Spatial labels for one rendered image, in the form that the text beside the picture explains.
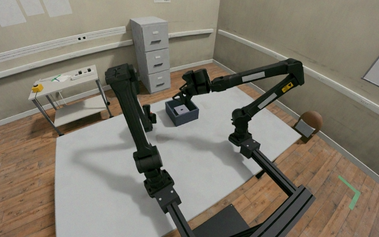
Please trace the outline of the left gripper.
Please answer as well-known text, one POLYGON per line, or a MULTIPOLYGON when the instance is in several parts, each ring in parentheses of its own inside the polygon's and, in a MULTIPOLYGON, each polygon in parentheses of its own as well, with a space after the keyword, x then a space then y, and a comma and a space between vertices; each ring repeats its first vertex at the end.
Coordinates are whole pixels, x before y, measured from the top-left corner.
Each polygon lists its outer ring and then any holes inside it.
POLYGON ((157 123, 157 121, 156 121, 156 114, 155 113, 150 113, 150 114, 153 114, 152 124, 156 124, 157 123))

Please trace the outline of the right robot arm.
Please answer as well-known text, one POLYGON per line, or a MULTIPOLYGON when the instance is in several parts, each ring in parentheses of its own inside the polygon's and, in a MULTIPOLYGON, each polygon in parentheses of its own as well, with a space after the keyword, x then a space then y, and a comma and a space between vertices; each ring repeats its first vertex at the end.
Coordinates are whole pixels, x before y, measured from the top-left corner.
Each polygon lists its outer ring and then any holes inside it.
POLYGON ((188 94, 197 93, 198 91, 198 94, 202 95, 208 94, 210 91, 221 92, 241 84, 285 74, 289 75, 287 75, 284 80, 260 96, 258 99, 249 105, 242 107, 241 109, 238 108, 233 110, 231 120, 233 121, 232 125, 236 128, 234 129, 234 133, 229 135, 229 138, 240 144, 252 137, 252 134, 248 132, 248 122, 252 120, 251 118, 256 113, 292 88, 297 87, 298 85, 302 86, 304 84, 302 62, 293 58, 288 58, 287 60, 271 65, 247 70, 233 75, 217 77, 212 81, 210 80, 207 70, 204 68, 196 71, 187 71, 183 74, 182 79, 189 83, 186 88, 188 94), (198 86, 196 89, 197 84, 198 86))

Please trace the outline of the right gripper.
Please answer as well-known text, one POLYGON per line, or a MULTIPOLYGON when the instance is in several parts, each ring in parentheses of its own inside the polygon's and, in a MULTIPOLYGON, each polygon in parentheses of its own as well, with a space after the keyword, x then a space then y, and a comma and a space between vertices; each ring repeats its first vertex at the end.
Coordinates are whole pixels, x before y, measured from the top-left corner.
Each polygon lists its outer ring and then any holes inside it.
POLYGON ((198 91, 197 91, 197 93, 192 93, 192 94, 188 94, 188 92, 187 92, 187 90, 186 90, 186 88, 187 88, 187 86, 189 85, 187 82, 183 85, 183 86, 181 86, 180 88, 179 88, 179 90, 180 90, 180 92, 178 92, 176 95, 174 95, 173 97, 172 97, 172 99, 173 100, 176 100, 176 101, 179 101, 179 102, 181 102, 181 103, 185 103, 185 98, 184 98, 184 96, 183 96, 183 94, 184 95, 186 95, 186 99, 187 99, 187 101, 190 101, 191 100, 191 98, 193 97, 193 96, 196 96, 196 95, 199 95, 198 94, 198 91), (183 89, 182 89, 183 88, 183 89), (179 96, 180 97, 180 99, 176 99, 175 97, 177 97, 177 96, 179 96))

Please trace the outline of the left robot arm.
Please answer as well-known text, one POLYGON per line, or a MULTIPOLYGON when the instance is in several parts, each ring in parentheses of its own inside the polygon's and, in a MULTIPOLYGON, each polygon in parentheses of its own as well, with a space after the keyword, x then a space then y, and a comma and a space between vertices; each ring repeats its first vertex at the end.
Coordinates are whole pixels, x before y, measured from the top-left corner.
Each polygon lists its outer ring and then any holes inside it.
POLYGON ((123 115, 135 142, 137 151, 133 152, 138 172, 144 173, 144 184, 152 196, 173 183, 163 167, 157 146, 152 146, 145 133, 152 131, 153 114, 151 106, 141 106, 132 82, 137 81, 133 65, 128 63, 108 68, 105 81, 117 96, 123 115), (145 113, 145 114, 144 114, 145 113), (150 120, 151 119, 151 120, 150 120))

